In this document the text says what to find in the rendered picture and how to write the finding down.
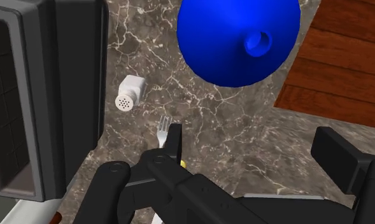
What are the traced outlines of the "black and grey microwave oven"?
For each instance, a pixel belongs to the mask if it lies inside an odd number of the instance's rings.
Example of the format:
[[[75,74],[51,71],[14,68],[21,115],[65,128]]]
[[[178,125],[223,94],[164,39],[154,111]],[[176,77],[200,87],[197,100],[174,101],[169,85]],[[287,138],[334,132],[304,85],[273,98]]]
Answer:
[[[62,198],[104,128],[106,0],[0,0],[0,196]]]

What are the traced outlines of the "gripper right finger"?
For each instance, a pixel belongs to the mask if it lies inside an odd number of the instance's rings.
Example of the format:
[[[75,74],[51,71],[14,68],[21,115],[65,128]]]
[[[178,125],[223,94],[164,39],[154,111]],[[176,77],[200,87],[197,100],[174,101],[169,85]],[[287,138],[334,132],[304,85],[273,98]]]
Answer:
[[[353,224],[375,224],[375,155],[363,153],[330,127],[318,127],[311,156],[346,195],[354,195]]]

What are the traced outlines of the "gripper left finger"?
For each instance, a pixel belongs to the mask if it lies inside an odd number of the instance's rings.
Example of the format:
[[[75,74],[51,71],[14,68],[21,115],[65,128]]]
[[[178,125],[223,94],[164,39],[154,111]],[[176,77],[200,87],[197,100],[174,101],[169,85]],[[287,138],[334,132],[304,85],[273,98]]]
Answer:
[[[165,224],[267,224],[202,174],[182,168],[182,126],[171,124],[163,148],[146,150],[136,165],[100,165],[73,224],[131,224],[151,207]]]

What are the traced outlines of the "white salt shaker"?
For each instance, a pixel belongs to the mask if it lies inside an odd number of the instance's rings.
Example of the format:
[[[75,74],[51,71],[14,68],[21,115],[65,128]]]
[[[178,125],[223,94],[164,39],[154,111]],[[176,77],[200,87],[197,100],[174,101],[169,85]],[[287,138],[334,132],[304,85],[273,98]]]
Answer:
[[[144,94],[145,83],[142,77],[127,75],[118,87],[115,106],[120,111],[130,111],[137,106]]]

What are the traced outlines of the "blue round vase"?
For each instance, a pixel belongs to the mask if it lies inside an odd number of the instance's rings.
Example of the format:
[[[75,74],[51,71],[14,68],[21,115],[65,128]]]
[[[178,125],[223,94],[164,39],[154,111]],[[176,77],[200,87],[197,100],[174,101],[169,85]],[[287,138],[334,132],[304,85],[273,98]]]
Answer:
[[[243,87],[275,72],[297,40],[299,0],[182,0],[180,52],[191,70],[221,87]]]

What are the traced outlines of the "silver fork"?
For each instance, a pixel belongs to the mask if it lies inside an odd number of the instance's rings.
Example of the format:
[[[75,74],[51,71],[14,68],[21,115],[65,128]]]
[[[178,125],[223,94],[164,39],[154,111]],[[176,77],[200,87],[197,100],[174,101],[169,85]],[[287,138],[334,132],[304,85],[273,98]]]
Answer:
[[[160,122],[157,126],[157,139],[159,142],[159,148],[162,148],[166,142],[167,133],[168,133],[170,124],[171,124],[170,116],[162,115],[160,117]],[[160,219],[157,213],[154,214],[151,224],[163,224],[162,220]]]

